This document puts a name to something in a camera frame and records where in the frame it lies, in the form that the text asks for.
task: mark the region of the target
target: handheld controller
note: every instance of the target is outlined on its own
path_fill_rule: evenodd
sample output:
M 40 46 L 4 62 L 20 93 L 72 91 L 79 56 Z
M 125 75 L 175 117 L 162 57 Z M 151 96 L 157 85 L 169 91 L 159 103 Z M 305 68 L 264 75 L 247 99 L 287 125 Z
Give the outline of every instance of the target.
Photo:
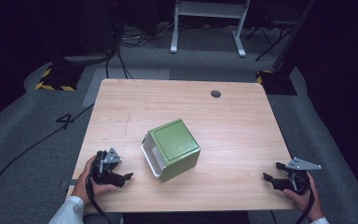
M 113 148 L 110 148 L 109 152 L 98 151 L 90 172 L 92 179 L 100 185 L 112 184 L 122 188 L 126 181 L 131 179 L 133 173 L 126 175 L 113 173 L 112 170 L 119 162 L 121 162 L 121 157 Z
M 310 186 L 310 178 L 307 175 L 307 171 L 322 169 L 321 165 L 303 161 L 296 157 L 287 164 L 276 162 L 276 166 L 279 170 L 285 171 L 287 179 L 277 179 L 271 175 L 263 173 L 264 179 L 270 182 L 274 189 L 290 189 L 298 195 L 307 192 L 307 189 Z

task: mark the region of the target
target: white sleeve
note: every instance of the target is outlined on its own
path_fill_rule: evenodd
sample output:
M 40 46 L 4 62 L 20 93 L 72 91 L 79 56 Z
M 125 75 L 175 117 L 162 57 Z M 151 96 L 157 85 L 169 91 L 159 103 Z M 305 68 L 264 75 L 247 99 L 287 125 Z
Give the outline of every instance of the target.
M 329 224 L 325 217 L 321 217 L 319 219 L 314 220 L 310 224 Z
M 70 196 L 48 224 L 83 224 L 83 207 L 83 200 L 76 196 Z

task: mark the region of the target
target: wrist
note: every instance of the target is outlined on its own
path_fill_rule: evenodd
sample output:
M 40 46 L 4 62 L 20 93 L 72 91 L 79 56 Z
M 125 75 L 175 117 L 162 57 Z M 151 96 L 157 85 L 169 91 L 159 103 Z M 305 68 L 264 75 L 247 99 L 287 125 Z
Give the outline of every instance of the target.
M 79 198 L 84 204 L 89 203 L 89 197 L 86 195 L 71 194 L 71 196 Z
M 322 217 L 324 217 L 324 212 L 322 212 L 322 210 L 310 211 L 310 213 L 307 215 L 307 219 L 309 222 L 313 222 Z
M 85 205 L 83 199 L 81 199 L 80 197 L 77 197 L 75 195 L 69 196 L 66 199 L 66 201 L 74 202 L 74 203 L 78 204 L 80 207 L 83 207 Z

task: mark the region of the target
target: black cable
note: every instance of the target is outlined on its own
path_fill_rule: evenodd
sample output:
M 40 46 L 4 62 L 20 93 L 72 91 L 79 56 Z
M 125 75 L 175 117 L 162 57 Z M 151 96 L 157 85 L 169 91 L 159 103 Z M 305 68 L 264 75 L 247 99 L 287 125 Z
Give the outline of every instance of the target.
M 117 53 L 118 53 L 118 58 L 120 59 L 120 62 L 121 62 L 121 67 L 123 68 L 123 71 L 124 71 L 124 76 L 126 76 L 126 79 L 129 79 L 129 76 L 131 77 L 131 79 L 133 79 L 129 70 L 127 70 L 126 62 L 124 62 L 124 60 L 121 58 L 120 48 L 117 49 Z
M 0 177 L 1 175 L 5 172 L 5 170 L 11 165 L 13 164 L 13 162 L 15 162 L 16 160 L 18 160 L 21 156 L 23 156 L 25 153 L 27 153 L 29 150 L 31 150 L 32 148 L 36 147 L 37 145 L 41 144 L 42 142 L 46 141 L 47 139 L 49 139 L 52 135 L 54 135 L 55 133 L 59 132 L 60 130 L 62 130 L 63 128 L 65 128 L 69 123 L 74 122 L 75 119 L 77 119 L 79 116 L 81 116 L 83 113 L 85 113 L 87 110 L 89 110 L 91 107 L 93 107 L 94 104 L 88 106 L 86 109 L 84 109 L 83 111 L 81 111 L 78 115 L 74 116 L 72 119 L 67 120 L 60 128 L 58 128 L 57 130 L 55 130 L 54 132 L 50 133 L 49 135 L 47 135 L 46 137 L 42 138 L 41 140 L 37 141 L 36 143 L 34 143 L 33 145 L 31 145 L 30 147 L 26 148 L 25 150 L 22 151 L 22 153 L 20 153 L 17 157 L 15 157 L 13 160 L 11 160 L 6 166 L 5 168 L 0 172 Z
M 273 212 L 273 211 L 269 211 L 269 212 L 271 213 L 272 218 L 274 219 L 274 223 L 275 223 L 275 224 L 278 224 L 278 221 L 277 221 L 277 218 L 275 217 L 274 212 Z
M 310 187 L 310 184 L 305 179 L 300 178 L 298 176 L 296 176 L 296 178 L 298 178 L 301 182 L 306 184 L 308 189 L 310 190 L 310 200 L 308 202 L 307 208 L 303 211 L 303 214 L 301 215 L 301 217 L 296 222 L 296 224 L 300 224 L 301 222 L 304 221 L 305 217 L 310 213 L 310 209 L 312 208 L 313 203 L 315 202 L 315 196 L 313 194 L 312 188 Z
M 106 215 L 106 213 L 101 209 L 100 205 L 97 204 L 97 202 L 95 202 L 94 200 L 94 189 L 92 187 L 92 180 L 91 180 L 91 173 L 92 173 L 92 169 L 95 165 L 95 162 L 96 161 L 100 161 L 101 159 L 101 156 L 102 156 L 102 152 L 101 151 L 98 151 L 97 152 L 97 155 L 96 157 L 94 158 L 94 161 L 92 162 L 92 165 L 91 167 L 89 168 L 89 174 L 87 175 L 87 178 L 86 178 L 86 191 L 87 191 L 87 196 L 89 197 L 89 202 L 94 206 L 94 208 L 98 211 L 98 213 L 105 217 L 108 221 L 108 223 L 110 224 L 110 219 L 109 217 Z
M 112 51 L 112 52 L 110 53 L 109 58 L 106 60 L 106 64 L 105 64 L 106 78 L 109 78 L 109 71 L 108 71 L 108 69 L 107 69 L 107 65 L 109 64 L 109 61 L 110 61 L 110 59 L 113 57 L 114 54 L 115 54 L 115 53 Z
M 104 62 L 106 60 L 110 60 L 110 58 L 113 56 L 112 55 L 112 50 L 109 51 L 99 51 L 97 49 L 93 49 L 91 47 L 89 47 L 88 45 L 86 45 L 84 43 L 84 41 L 77 35 L 77 33 L 75 32 L 74 28 L 72 27 L 71 23 L 68 21 L 68 19 L 66 18 L 65 14 L 63 13 L 60 5 L 58 4 L 57 0 L 54 0 L 55 5 L 57 7 L 57 9 L 61 12 L 62 17 L 64 18 L 66 24 L 68 25 L 69 29 L 71 30 L 72 34 L 75 36 L 75 38 L 77 39 L 77 41 L 85 48 L 90 50 L 91 52 L 96 52 L 96 53 L 103 53 L 104 56 L 102 58 L 98 58 L 98 59 L 90 59 L 90 60 L 82 60 L 82 61 L 70 61 L 70 60 L 66 60 L 68 63 L 70 63 L 73 66 L 85 66 L 85 65 L 93 65 L 96 63 L 101 63 Z
M 170 28 L 173 28 L 173 23 L 169 24 L 167 27 L 157 31 L 157 34 L 155 36 L 151 36 L 151 35 L 138 35 L 138 33 L 135 30 L 127 30 L 122 36 L 121 36 L 121 45 L 124 47 L 128 47 L 128 48 L 135 48 L 135 47 L 142 47 L 144 45 L 146 45 L 147 43 L 149 43 L 152 40 L 159 40 L 161 38 L 164 38 L 167 35 L 171 35 L 171 34 L 163 34 L 166 31 L 170 30 Z M 129 43 L 124 41 L 125 39 L 137 39 L 137 43 Z

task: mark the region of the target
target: box lid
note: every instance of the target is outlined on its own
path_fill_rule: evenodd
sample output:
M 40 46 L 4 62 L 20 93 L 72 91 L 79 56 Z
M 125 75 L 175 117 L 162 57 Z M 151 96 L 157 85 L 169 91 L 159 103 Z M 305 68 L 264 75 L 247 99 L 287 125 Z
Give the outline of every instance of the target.
M 149 133 L 167 163 L 199 149 L 199 145 L 181 119 L 150 130 Z

